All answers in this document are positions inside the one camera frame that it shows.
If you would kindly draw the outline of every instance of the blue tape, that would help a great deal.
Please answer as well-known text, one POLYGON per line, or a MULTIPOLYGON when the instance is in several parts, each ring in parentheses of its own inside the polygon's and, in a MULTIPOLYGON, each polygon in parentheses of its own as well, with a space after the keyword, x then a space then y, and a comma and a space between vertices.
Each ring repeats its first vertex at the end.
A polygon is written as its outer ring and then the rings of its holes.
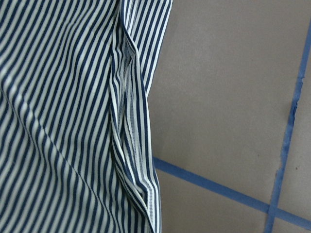
MULTIPOLYGON (((251 208, 259 210, 264 213, 268 213, 269 204, 264 203, 260 200, 247 196, 243 193, 237 192, 231 188, 225 187, 221 184, 218 184, 214 181, 208 180, 202 176, 196 175, 190 171, 184 170, 178 166, 165 162, 161 159, 154 157, 154 163, 157 169, 169 173, 173 176, 181 178, 185 181, 188 181, 192 184, 198 185, 204 189, 215 192, 224 197, 235 200, 239 203, 247 205, 251 208)), ((276 217, 283 219, 284 221, 290 222, 297 226, 303 227, 305 229, 311 230, 311 221, 301 218, 299 216, 288 213, 284 210, 276 208, 276 217)))
POLYGON ((270 207, 268 210, 268 219, 266 222, 265 226, 265 233, 271 233, 273 224, 274 224, 274 219, 276 217, 276 214, 278 213, 278 201, 282 189, 282 182, 284 178, 284 172, 285 172, 285 167, 287 163, 287 157, 288 157, 288 152, 290 149, 290 144, 291 144, 291 139, 292 139, 292 134, 293 134, 293 129, 294 129, 294 121, 295 121, 295 113, 296 109, 298 106, 298 101, 300 99, 300 94, 301 94, 301 88, 303 84, 303 78, 305 77, 306 73, 306 68, 307 68, 307 63, 308 63, 308 57, 309 57, 309 52, 310 52, 310 45, 311 45, 311 20, 309 23, 309 28, 308 28, 308 33, 307 33, 307 38, 300 62, 300 68, 299 68, 299 73, 296 81, 296 87, 295 87, 295 92, 292 100, 292 106, 291 110, 288 116, 288 122, 287 122, 287 127, 283 139, 283 145, 282 145, 282 150, 281 150, 281 167, 278 169, 276 173, 276 180, 274 183, 274 188, 272 191, 272 196, 271 196, 271 203, 270 207))

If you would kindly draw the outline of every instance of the garment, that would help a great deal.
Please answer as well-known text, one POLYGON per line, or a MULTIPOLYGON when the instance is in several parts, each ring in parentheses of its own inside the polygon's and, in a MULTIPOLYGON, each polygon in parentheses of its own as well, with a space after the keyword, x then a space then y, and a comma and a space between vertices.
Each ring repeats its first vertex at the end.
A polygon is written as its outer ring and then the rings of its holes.
POLYGON ((161 232, 147 97, 171 6, 0 1, 0 232, 161 232))

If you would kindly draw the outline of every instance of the beige tile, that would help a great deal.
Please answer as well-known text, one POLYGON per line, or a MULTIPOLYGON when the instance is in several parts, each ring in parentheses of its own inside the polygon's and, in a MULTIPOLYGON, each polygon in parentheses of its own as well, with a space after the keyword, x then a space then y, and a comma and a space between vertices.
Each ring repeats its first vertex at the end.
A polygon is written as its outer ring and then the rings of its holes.
POLYGON ((266 203, 309 0, 175 0, 149 95, 154 156, 266 203))
POLYGON ((266 214, 157 171, 163 233, 262 233, 266 214))
POLYGON ((310 231, 276 218, 272 233, 310 233, 310 231))
POLYGON ((311 221, 311 60, 304 79, 301 99, 285 169, 279 207, 311 221))

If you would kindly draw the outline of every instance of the black and white striped cloth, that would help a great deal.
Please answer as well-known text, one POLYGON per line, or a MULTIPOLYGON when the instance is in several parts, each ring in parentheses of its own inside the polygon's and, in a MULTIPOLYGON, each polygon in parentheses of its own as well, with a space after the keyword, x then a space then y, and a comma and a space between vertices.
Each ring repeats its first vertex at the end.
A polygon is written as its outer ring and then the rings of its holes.
POLYGON ((0 0, 0 232, 161 232, 147 96, 171 6, 0 0))

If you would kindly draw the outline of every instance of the blue painter's tape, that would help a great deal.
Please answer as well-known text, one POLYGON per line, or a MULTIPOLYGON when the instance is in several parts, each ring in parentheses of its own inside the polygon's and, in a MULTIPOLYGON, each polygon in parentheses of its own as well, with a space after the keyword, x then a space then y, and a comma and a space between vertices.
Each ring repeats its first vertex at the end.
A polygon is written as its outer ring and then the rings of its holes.
MULTIPOLYGON (((173 176, 181 178, 192 184, 198 185, 204 189, 220 194, 224 197, 235 200, 239 203, 245 204, 251 208, 257 209, 264 213, 268 213, 269 205, 260 200, 247 196, 243 193, 237 192, 231 188, 225 187, 214 181, 208 180, 202 176, 196 175, 190 171, 184 170, 173 164, 165 162, 161 159, 154 157, 154 163, 157 169, 169 173, 173 176)), ((276 217, 283 219, 284 221, 290 222, 297 226, 303 227, 305 229, 311 230, 311 221, 301 218, 299 216, 288 213, 284 210, 276 208, 276 217)))
POLYGON ((268 219, 267 219, 265 230, 264 230, 265 233, 272 232, 274 219, 276 217, 276 214, 278 213, 277 206, 278 206, 278 201, 279 201, 279 197, 280 197, 280 193, 282 189, 284 171, 285 171, 285 167, 287 163, 288 152, 290 149, 290 144, 291 144, 291 139, 292 139, 292 134, 293 134, 293 129, 294 129, 295 113, 296 113, 296 109, 298 106, 298 101, 300 99, 303 78, 305 77, 305 73, 306 73, 310 46, 311 46, 311 21, 310 21, 309 28, 308 28, 307 38, 306 38, 306 42, 305 42, 305 46, 304 46, 304 50, 303 50, 303 54, 302 54, 302 58, 300 62, 300 68, 299 68, 297 81, 296 81, 295 92, 294 92, 294 96, 292 100, 292 106, 291 106, 291 110, 288 116, 287 127, 285 131, 284 139, 283 139, 283 145, 282 145, 282 150, 281 150, 281 166, 276 173, 276 180, 274 183, 274 188, 273 188, 273 192, 271 196, 271 203, 270 203, 270 207, 268 210, 268 219))

